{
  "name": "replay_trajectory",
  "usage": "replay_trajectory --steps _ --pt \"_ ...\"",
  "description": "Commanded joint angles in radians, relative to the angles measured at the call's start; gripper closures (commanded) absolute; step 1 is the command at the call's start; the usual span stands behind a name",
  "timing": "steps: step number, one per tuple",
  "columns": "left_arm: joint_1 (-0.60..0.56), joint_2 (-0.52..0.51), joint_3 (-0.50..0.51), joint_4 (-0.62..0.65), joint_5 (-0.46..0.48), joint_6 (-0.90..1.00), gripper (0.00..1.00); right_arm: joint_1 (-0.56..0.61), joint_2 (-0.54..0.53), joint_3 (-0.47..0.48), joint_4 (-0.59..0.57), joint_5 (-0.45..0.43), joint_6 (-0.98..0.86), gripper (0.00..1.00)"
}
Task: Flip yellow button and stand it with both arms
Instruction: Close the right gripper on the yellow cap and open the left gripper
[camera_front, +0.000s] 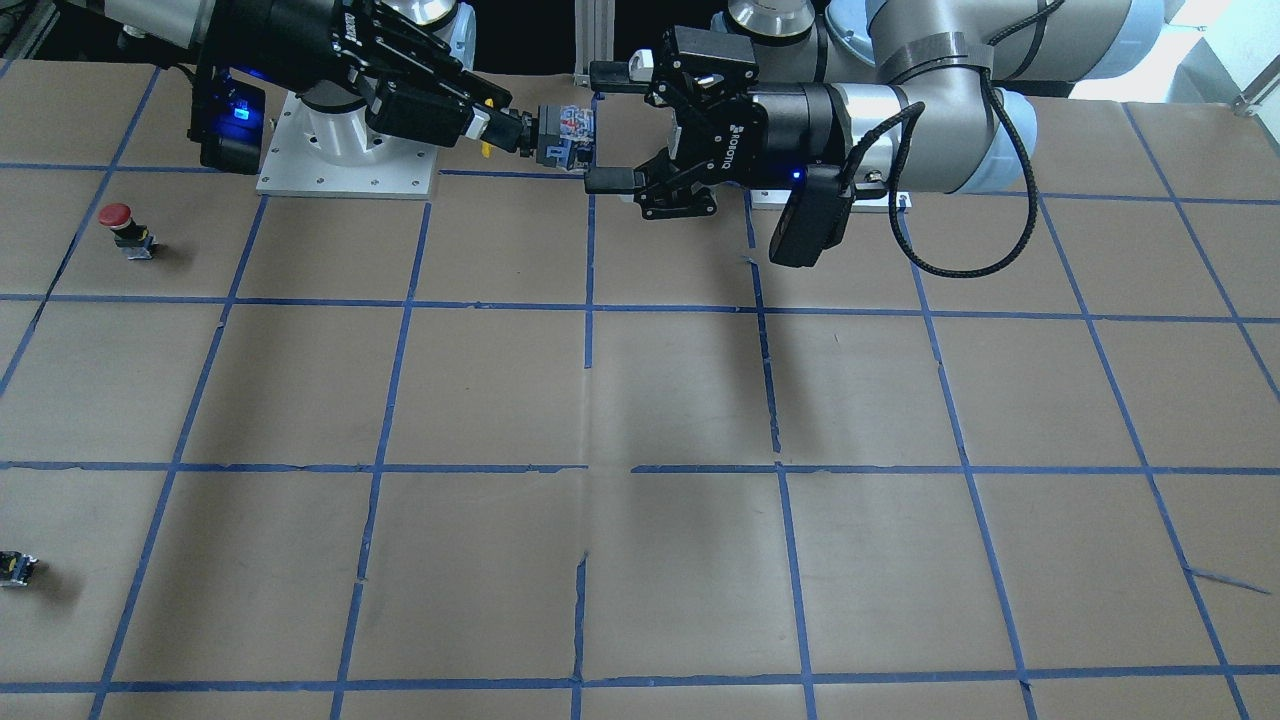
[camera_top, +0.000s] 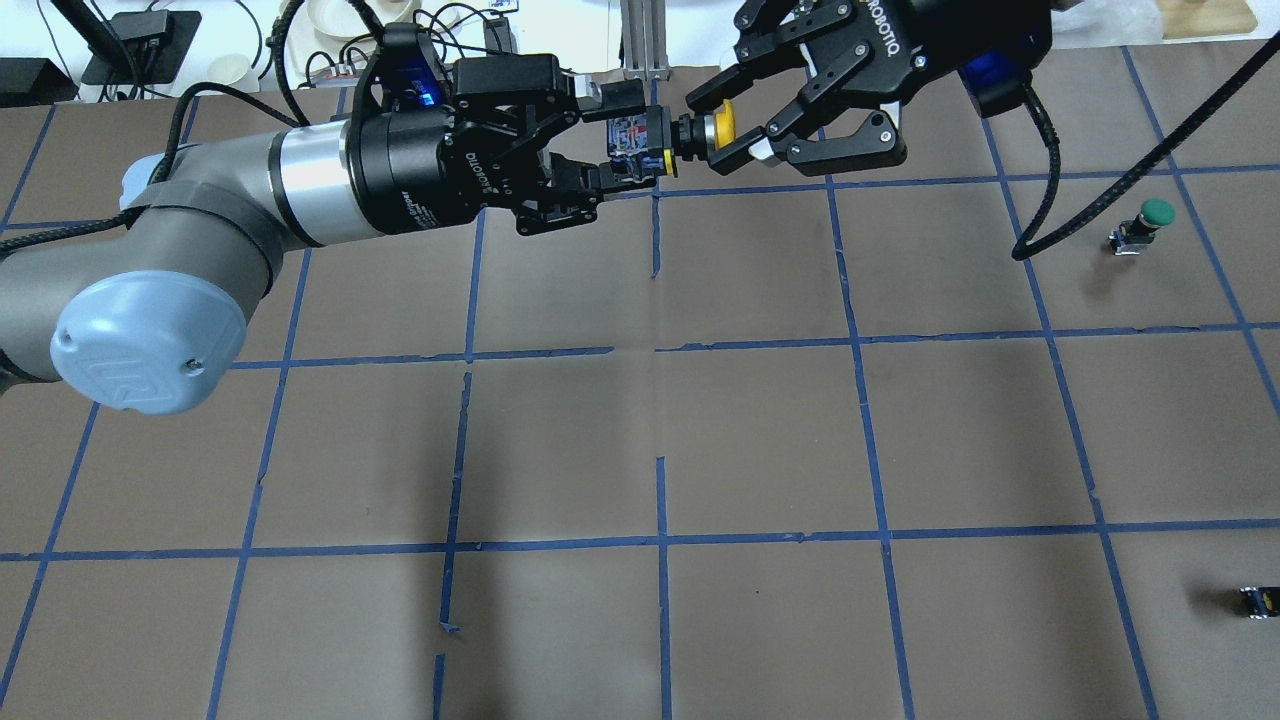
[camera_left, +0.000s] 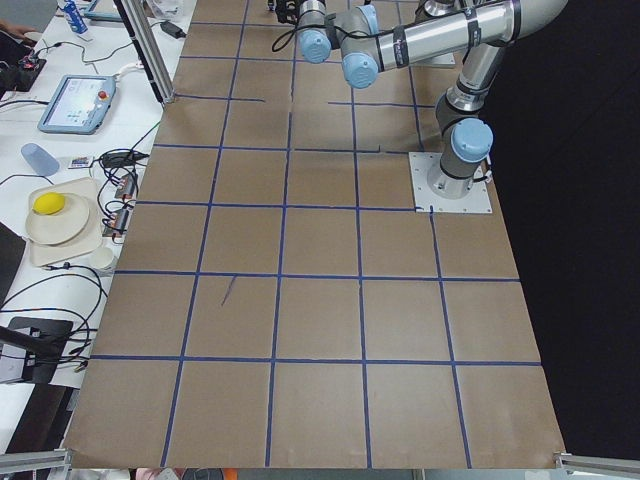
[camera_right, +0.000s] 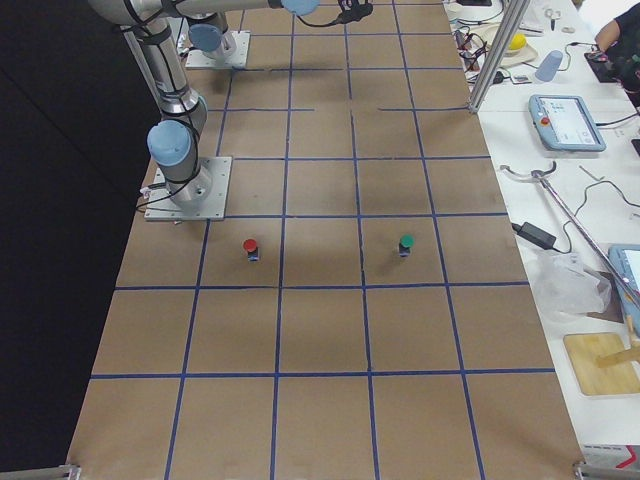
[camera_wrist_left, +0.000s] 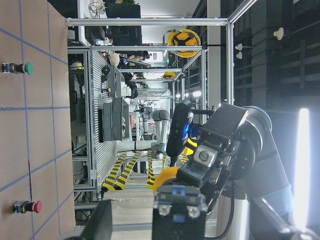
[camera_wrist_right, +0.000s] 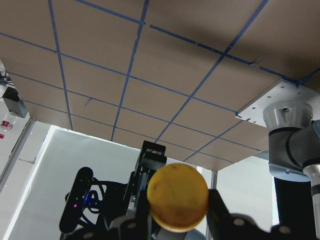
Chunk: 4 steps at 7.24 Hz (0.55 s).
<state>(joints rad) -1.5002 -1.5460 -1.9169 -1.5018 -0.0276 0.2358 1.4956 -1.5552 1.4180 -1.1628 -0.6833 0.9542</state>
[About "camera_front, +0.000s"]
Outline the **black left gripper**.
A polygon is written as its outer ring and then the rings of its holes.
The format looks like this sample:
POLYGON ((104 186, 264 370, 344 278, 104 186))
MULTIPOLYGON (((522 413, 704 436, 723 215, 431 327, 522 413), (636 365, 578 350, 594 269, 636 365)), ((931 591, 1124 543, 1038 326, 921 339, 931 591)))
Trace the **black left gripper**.
POLYGON ((837 95, 827 85, 765 83, 753 42, 692 27, 667 29, 628 61, 588 65, 593 91, 645 91, 673 113, 666 149, 637 168, 590 167, 589 195, 628 195, 648 220, 710 215, 716 186, 787 188, 810 165, 844 160, 837 95))

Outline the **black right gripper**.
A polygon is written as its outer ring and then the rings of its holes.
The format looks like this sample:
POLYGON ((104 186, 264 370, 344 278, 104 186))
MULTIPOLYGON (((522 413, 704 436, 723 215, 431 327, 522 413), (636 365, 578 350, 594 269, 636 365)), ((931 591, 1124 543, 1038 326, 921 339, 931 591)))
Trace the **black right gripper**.
POLYGON ((384 1, 218 1, 215 65, 306 94, 323 82, 357 96, 370 129, 453 147, 462 137, 535 155, 539 117, 472 73, 447 41, 384 1))

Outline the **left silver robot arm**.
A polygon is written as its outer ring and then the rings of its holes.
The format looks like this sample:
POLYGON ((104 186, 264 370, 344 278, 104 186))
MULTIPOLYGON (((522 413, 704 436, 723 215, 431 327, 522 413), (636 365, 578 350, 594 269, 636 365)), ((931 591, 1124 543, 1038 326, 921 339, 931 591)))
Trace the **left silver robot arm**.
POLYGON ((730 1, 709 29, 676 26, 591 65, 594 90, 641 94, 672 129, 639 167, 589 169, 585 188, 652 220, 710 215, 727 183, 781 202, 919 102, 899 188, 1004 190, 1023 172, 1015 142, 1033 152, 1038 132, 1009 83, 1123 76, 1164 14, 1161 1, 730 1))

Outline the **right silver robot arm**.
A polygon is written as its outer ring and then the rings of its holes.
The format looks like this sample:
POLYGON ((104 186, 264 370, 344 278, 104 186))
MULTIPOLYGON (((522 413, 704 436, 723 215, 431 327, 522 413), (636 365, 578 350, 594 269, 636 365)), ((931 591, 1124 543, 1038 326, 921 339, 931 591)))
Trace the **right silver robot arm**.
POLYGON ((452 147, 475 138, 530 158, 538 118, 474 74, 448 44, 385 1, 88 1, 86 8, 196 56, 188 137, 200 161, 253 176, 264 95, 243 70, 296 94, 324 83, 352 94, 369 127, 452 147))

